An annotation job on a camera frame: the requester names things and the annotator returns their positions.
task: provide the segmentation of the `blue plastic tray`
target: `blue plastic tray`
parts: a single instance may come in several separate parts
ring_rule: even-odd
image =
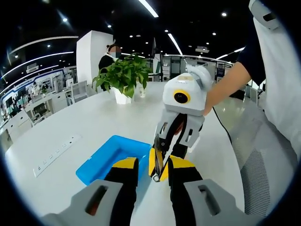
[[[76,175],[85,184],[90,185],[96,179],[104,179],[111,167],[127,157],[139,160],[138,179],[148,167],[151,145],[125,137],[112,136],[81,167]]]

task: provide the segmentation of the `white pillar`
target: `white pillar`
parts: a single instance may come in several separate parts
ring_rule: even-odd
[[[107,51],[107,45],[113,44],[113,35],[90,31],[77,41],[76,67],[78,81],[92,84],[98,75],[98,64]]]

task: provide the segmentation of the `face mask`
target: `face mask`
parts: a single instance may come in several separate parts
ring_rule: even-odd
[[[111,53],[111,56],[114,58],[119,58],[121,56],[120,52]]]

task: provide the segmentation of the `mesh chair back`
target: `mesh chair back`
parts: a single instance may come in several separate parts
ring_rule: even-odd
[[[251,102],[230,131],[245,195],[245,213],[268,215],[288,188],[297,168],[290,142]]]

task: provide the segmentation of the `green leaves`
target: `green leaves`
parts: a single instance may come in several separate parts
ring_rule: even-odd
[[[104,80],[103,79],[99,79],[97,82],[96,82],[96,85],[95,85],[95,91],[97,92],[97,87],[101,86],[103,84]]]
[[[146,80],[143,80],[143,82],[142,82],[142,86],[143,86],[143,89],[145,89],[146,88]]]
[[[109,90],[110,90],[110,86],[109,86],[109,83],[108,83],[108,82],[106,82],[106,83],[104,84],[104,87],[105,87],[106,91],[110,92],[110,91],[109,91]]]
[[[129,79],[131,79],[132,76],[132,71],[130,69],[127,70],[127,73],[125,74],[125,76]]]
[[[133,96],[134,96],[134,91],[135,91],[134,85],[129,85],[128,87],[126,87],[124,94],[125,94],[127,97],[133,98]]]
[[[93,79],[93,83],[96,82],[96,88],[104,85],[109,91],[111,86],[126,96],[133,97],[137,80],[144,89],[146,88],[149,72],[151,69],[147,66],[147,61],[137,54],[132,54],[101,69],[98,76]]]
[[[119,88],[119,81],[114,81],[114,83],[111,83],[111,86],[118,89]]]

